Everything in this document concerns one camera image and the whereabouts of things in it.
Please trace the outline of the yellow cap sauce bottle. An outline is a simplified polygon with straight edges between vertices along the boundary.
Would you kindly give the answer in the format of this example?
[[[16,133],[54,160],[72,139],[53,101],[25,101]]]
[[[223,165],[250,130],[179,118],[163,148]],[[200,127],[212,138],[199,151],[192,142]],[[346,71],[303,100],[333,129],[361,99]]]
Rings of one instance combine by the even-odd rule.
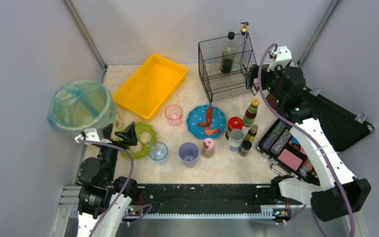
[[[257,116],[258,106],[260,100],[257,98],[252,99],[250,106],[245,111],[243,117],[243,125],[245,127],[251,127],[254,124],[255,118]]]

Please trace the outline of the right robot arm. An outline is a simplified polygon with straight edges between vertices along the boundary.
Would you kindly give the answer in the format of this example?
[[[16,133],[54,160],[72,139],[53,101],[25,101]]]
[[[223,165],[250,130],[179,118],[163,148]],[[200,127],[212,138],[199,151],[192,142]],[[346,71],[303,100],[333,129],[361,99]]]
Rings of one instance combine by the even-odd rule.
[[[259,92],[267,89],[275,101],[268,108],[290,128],[319,178],[315,185],[284,177],[278,182],[281,197],[311,206],[324,222],[361,210],[370,191],[367,179],[358,179],[338,156],[336,144],[352,127],[321,116],[326,109],[306,87],[301,69],[253,65],[247,83]]]

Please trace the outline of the gold pump clear bottle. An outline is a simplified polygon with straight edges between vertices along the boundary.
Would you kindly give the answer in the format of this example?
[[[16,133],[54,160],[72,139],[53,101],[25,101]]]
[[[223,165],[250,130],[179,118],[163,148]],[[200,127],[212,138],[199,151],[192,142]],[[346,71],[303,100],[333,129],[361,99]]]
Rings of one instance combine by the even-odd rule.
[[[248,34],[249,22],[241,22],[240,34],[237,37],[236,53],[234,55],[233,70],[238,71],[243,68],[243,54]]]

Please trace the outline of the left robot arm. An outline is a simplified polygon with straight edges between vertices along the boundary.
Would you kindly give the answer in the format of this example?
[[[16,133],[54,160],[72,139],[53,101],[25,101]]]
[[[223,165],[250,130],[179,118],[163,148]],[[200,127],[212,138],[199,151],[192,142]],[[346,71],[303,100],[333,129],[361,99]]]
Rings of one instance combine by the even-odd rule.
[[[88,128],[75,138],[77,143],[99,147],[98,155],[86,158],[79,167],[79,237],[116,236],[137,189],[137,182],[130,176],[114,177],[118,153],[138,143],[135,123],[117,132],[113,127]]]

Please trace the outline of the red lid sauce jar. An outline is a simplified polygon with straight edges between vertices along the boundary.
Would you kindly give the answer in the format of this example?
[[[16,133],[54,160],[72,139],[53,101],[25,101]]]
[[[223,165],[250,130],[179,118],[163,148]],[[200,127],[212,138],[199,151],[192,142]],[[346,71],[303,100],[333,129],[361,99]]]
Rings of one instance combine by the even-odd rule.
[[[230,133],[234,130],[234,129],[242,129],[243,128],[243,120],[239,117],[231,117],[228,122],[227,122],[227,130],[226,130],[226,138],[229,139],[230,137]]]

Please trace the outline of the black cap dark bottle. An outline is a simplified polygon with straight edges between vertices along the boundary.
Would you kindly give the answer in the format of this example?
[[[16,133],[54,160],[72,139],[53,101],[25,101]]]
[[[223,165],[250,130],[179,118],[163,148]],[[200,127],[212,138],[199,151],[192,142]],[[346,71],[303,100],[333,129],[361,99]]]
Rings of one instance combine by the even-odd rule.
[[[234,38],[235,33],[229,32],[227,35],[227,40],[222,49],[221,72],[224,74],[228,74],[232,71],[233,60],[236,52]]]

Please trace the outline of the silver lid white can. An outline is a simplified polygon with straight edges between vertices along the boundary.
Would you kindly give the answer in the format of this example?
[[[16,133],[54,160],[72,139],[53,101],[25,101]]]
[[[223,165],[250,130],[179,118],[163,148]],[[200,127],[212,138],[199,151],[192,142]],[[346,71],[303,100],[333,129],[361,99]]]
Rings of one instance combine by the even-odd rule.
[[[231,131],[228,139],[228,152],[230,154],[236,154],[241,148],[241,144],[244,140],[244,132],[241,129],[234,129]]]

